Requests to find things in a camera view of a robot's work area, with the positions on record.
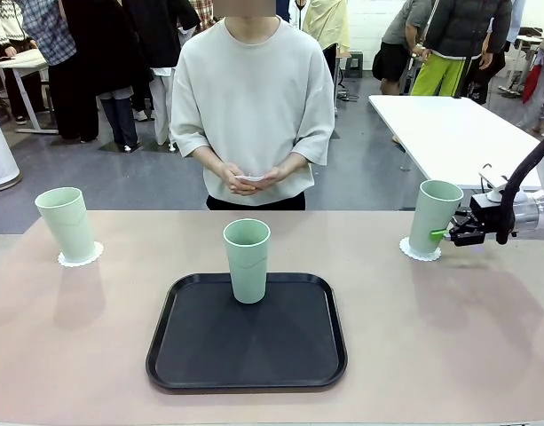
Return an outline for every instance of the plastic cup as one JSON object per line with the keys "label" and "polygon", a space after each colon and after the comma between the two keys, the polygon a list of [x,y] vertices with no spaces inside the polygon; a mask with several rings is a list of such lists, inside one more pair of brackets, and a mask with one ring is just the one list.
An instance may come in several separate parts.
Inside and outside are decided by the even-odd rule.
{"label": "plastic cup", "polygon": [[441,180],[420,185],[409,240],[414,252],[422,256],[435,252],[441,240],[431,238],[431,233],[447,228],[462,199],[463,191],[457,185]]}
{"label": "plastic cup", "polygon": [[51,189],[39,195],[35,205],[67,262],[82,263],[94,256],[94,232],[80,189]]}
{"label": "plastic cup", "polygon": [[265,295],[270,227],[255,219],[241,219],[224,230],[233,293],[242,304],[255,304]]}

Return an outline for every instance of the tray rim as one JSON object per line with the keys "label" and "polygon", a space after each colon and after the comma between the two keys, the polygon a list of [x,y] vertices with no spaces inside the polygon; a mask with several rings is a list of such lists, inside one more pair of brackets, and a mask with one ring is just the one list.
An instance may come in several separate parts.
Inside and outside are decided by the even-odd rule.
{"label": "tray rim", "polygon": [[267,279],[268,280],[277,280],[281,275],[289,275],[291,280],[295,280],[296,282],[314,282],[316,281],[318,285],[323,288],[325,291],[325,294],[327,295],[327,307],[329,310],[329,318],[331,322],[331,328],[333,330],[333,334],[335,335],[335,348],[336,348],[336,354],[337,358],[339,359],[339,363],[337,366],[337,369],[331,375],[325,380],[319,380],[319,381],[307,381],[308,383],[294,383],[294,384],[268,384],[268,385],[245,385],[245,384],[228,384],[228,385],[206,385],[206,384],[194,384],[194,383],[188,383],[188,384],[180,384],[180,385],[172,385],[169,383],[164,382],[159,375],[157,374],[157,371],[155,369],[157,357],[159,355],[159,352],[155,349],[157,341],[162,337],[160,337],[160,331],[162,331],[163,328],[167,327],[167,318],[168,316],[165,315],[166,311],[170,311],[173,307],[173,303],[169,304],[169,302],[172,300],[175,300],[176,294],[178,291],[184,287],[193,285],[196,282],[199,282],[200,277],[212,277],[212,279],[219,278],[222,281],[227,281],[225,278],[228,277],[228,280],[230,279],[230,273],[229,272],[199,272],[199,273],[192,273],[189,275],[186,275],[185,277],[177,280],[175,283],[173,283],[167,292],[167,295],[165,297],[165,301],[163,302],[162,311],[159,317],[159,320],[157,321],[157,325],[155,326],[154,335],[152,337],[152,341],[149,346],[149,350],[147,351],[146,356],[146,372],[149,377],[149,379],[154,383],[155,385],[159,386],[160,388],[166,390],[166,391],[217,391],[217,390],[301,390],[301,389],[319,389],[319,388],[325,388],[333,383],[336,383],[338,380],[340,380],[344,372],[346,371],[346,367],[348,365],[348,354],[346,351],[346,344],[344,342],[344,336],[343,336],[343,329],[341,327],[341,319],[338,312],[338,307],[336,304],[335,299],[335,293],[331,286],[323,280],[321,277],[313,274],[313,273],[307,273],[307,272],[268,272]]}

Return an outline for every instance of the white card in hand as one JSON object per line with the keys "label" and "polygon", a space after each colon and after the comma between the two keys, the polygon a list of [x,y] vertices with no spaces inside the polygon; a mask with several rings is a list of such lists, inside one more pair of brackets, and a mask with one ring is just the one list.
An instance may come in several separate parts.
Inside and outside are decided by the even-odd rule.
{"label": "white card in hand", "polygon": [[237,176],[237,179],[245,180],[247,182],[260,182],[264,180],[263,176],[260,177],[253,177],[253,176]]}

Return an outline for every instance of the hand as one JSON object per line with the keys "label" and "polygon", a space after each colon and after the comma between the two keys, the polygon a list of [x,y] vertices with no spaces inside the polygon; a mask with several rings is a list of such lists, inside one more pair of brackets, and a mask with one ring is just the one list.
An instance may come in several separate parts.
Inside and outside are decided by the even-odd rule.
{"label": "hand", "polygon": [[483,56],[481,56],[481,63],[479,64],[480,67],[478,69],[486,69],[493,63],[493,54],[492,53],[485,53]]}
{"label": "hand", "polygon": [[273,169],[268,171],[264,175],[264,179],[260,180],[259,182],[246,182],[246,181],[241,181],[241,182],[245,184],[253,185],[258,191],[265,191],[266,189],[271,188],[272,186],[281,182],[287,176],[288,174],[284,168],[274,167]]}
{"label": "hand", "polygon": [[425,64],[428,59],[430,58],[431,56],[431,53],[432,53],[432,50],[431,49],[425,49],[422,53],[422,61],[423,63]]}
{"label": "hand", "polygon": [[17,51],[15,50],[15,48],[13,46],[9,46],[9,47],[5,48],[5,54],[9,58],[13,58],[15,55],[17,55]]}
{"label": "hand", "polygon": [[423,49],[422,47],[420,47],[420,46],[415,46],[415,47],[412,49],[412,53],[413,53],[414,55],[419,56],[419,57],[421,57],[421,56],[423,55],[423,51],[424,51],[424,49]]}
{"label": "hand", "polygon": [[258,192],[258,189],[255,188],[251,183],[241,182],[236,178],[237,176],[244,176],[244,173],[238,168],[236,164],[223,162],[217,174],[226,184],[226,186],[228,186],[228,189],[230,189],[231,193],[247,196],[254,195]]}

